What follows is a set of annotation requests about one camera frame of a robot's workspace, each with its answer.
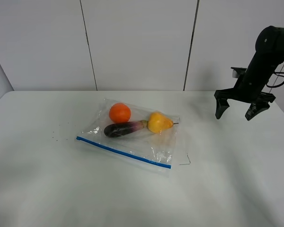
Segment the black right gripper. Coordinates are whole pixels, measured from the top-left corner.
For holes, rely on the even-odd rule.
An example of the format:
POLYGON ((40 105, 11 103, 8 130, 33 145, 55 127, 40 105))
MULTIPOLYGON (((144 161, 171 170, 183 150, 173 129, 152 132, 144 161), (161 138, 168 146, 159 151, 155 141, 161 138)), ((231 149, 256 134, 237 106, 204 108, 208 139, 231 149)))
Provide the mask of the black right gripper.
POLYGON ((240 73, 233 88, 216 90, 216 119, 220 119, 223 113, 230 107, 228 99, 249 103, 249 109, 245 118, 250 121, 259 113, 270 108, 269 102, 275 101, 275 96, 262 92, 268 79, 262 76, 250 75, 247 72, 240 73))

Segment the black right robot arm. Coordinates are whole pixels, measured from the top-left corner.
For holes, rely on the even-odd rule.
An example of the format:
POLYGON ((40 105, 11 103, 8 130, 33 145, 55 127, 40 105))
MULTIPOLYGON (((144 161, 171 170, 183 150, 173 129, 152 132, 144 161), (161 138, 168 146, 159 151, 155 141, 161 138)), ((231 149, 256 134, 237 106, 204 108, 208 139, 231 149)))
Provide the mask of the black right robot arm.
POLYGON ((266 27, 257 38, 255 50, 247 68, 233 68, 237 78, 234 87, 215 91, 217 119, 229 108, 229 99, 250 105, 245 114, 248 121, 269 109, 274 102, 275 96, 262 90, 270 77, 277 74, 276 68, 284 62, 284 28, 266 27))

